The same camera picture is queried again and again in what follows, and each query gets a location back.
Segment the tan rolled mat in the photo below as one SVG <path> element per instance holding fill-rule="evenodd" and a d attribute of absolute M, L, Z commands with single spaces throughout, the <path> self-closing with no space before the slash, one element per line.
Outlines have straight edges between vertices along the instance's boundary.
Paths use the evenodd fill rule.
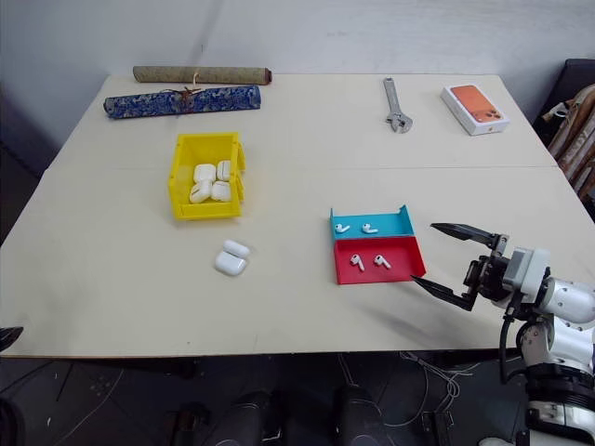
<path fill-rule="evenodd" d="M 272 80 L 268 68 L 136 66 L 132 72 L 138 82 L 267 85 Z"/>

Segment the table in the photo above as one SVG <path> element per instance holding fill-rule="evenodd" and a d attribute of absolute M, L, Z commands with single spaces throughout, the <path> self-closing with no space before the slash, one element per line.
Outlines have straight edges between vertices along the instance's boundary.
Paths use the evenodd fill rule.
<path fill-rule="evenodd" d="M 379 75 L 277 75 L 262 87 L 260 111 L 118 122 L 105 117 L 104 97 L 164 86 L 109 78 L 0 249 L 1 322 L 25 327 L 5 354 L 497 347 L 501 309 L 485 299 L 469 313 L 412 282 L 337 286 L 331 207 L 363 214 L 406 203 L 426 277 L 455 290 L 486 250 L 431 229 L 431 222 L 506 232 L 510 246 L 547 247 L 554 275 L 595 282 L 595 226 L 500 81 L 394 77 L 398 88 L 407 85 L 399 90 L 402 106 L 415 121 L 404 135 L 382 122 L 388 105 Z M 505 133 L 467 137 L 440 109 L 441 85 L 462 82 L 480 84 L 509 115 Z M 294 88 L 301 93 L 288 103 Z M 378 98 L 362 94 L 366 88 Z M 352 90 L 359 93 L 346 95 Z M 347 102 L 354 105 L 348 111 Z M 373 103 L 380 110 L 369 119 L 364 111 Z M 333 144 L 325 124 L 333 129 L 342 112 L 350 124 Z M 357 126 L 350 113 L 367 121 Z M 426 120 L 433 121 L 431 134 L 422 130 Z M 176 134 L 233 130 L 241 132 L 247 160 L 244 216 L 174 220 L 166 179 Z M 390 149 L 380 145 L 384 139 Z M 364 140 L 373 143 L 363 148 Z M 255 248 L 237 278 L 212 268 L 228 238 Z"/>

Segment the wrench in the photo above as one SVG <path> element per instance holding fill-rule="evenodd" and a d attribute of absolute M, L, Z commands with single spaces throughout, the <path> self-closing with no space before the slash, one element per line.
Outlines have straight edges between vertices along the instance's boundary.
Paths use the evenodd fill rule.
<path fill-rule="evenodd" d="M 389 99 L 390 113 L 387 116 L 387 123 L 390 123 L 392 130 L 401 133 L 407 133 L 413 125 L 413 119 L 401 111 L 399 107 L 399 99 L 397 98 L 397 89 L 394 86 L 394 81 L 391 77 L 384 80 L 384 89 L 387 90 L 387 98 Z"/>

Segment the white box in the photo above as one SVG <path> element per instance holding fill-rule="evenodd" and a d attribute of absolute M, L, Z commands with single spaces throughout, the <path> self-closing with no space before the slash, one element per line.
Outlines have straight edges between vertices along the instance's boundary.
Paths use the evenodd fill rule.
<path fill-rule="evenodd" d="M 475 112 L 471 114 L 465 105 L 455 96 L 453 88 L 473 86 L 479 90 L 479 93 L 483 95 L 487 102 L 492 106 L 488 111 Z M 470 135 L 483 135 L 485 133 L 501 132 L 509 124 L 510 119 L 494 104 L 494 102 L 487 97 L 485 93 L 475 84 L 465 85 L 450 85 L 443 89 L 440 97 L 443 99 L 446 106 L 450 109 L 457 120 L 463 125 L 465 130 Z M 485 115 L 486 119 L 490 119 L 489 122 L 481 122 L 481 119 Z"/>

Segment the phone box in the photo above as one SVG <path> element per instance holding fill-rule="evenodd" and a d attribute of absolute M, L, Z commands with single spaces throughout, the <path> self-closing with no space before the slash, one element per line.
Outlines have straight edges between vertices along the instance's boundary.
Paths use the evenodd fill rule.
<path fill-rule="evenodd" d="M 446 86 L 440 97 L 470 135 L 501 132 L 510 122 L 474 84 Z"/>

